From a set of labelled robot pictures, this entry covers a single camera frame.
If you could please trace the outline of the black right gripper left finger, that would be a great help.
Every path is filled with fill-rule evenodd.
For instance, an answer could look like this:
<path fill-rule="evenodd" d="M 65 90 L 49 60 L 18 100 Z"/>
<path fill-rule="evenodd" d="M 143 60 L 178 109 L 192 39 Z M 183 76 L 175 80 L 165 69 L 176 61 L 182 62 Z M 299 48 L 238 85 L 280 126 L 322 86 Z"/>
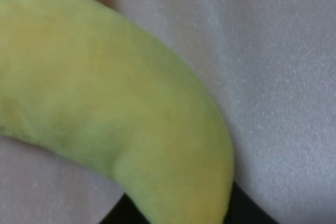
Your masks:
<path fill-rule="evenodd" d="M 111 211 L 100 221 L 100 224 L 149 224 L 127 194 L 123 194 Z"/>

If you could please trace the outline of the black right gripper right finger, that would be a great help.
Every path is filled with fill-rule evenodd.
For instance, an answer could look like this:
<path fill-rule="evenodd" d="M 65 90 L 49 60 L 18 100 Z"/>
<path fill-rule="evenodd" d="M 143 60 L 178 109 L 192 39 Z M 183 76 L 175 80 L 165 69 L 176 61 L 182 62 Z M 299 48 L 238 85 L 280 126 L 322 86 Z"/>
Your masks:
<path fill-rule="evenodd" d="M 277 224 L 234 182 L 224 224 Z"/>

